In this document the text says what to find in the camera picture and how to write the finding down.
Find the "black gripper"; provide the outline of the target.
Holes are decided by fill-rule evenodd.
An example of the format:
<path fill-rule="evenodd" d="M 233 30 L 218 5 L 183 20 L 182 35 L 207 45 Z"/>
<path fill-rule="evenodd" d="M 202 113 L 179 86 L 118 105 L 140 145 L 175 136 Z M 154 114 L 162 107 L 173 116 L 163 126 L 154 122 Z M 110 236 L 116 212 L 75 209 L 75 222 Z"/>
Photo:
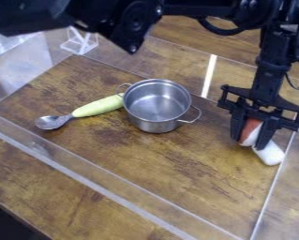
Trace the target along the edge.
<path fill-rule="evenodd" d="M 246 120 L 254 118 L 261 121 L 255 149 L 263 150 L 275 131 L 281 128 L 297 131 L 299 128 L 299 106 L 277 96 L 271 102 L 250 96 L 250 89 L 225 84 L 218 106 L 230 111 L 230 137 L 241 140 Z"/>

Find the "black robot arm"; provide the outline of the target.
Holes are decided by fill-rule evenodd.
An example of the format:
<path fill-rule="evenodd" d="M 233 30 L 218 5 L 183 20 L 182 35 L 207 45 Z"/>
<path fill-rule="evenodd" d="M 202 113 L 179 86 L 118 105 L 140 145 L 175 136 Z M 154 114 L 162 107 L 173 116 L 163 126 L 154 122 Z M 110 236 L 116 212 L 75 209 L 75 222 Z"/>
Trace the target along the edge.
<path fill-rule="evenodd" d="M 261 31 L 251 88 L 225 85 L 218 106 L 230 111 L 237 141 L 249 119 L 263 122 L 255 142 L 262 150 L 281 128 L 299 129 L 299 106 L 279 96 L 299 63 L 299 0 L 0 0 L 0 35 L 14 37 L 66 27 L 102 35 L 136 53 L 162 17 L 193 18 L 218 36 Z"/>

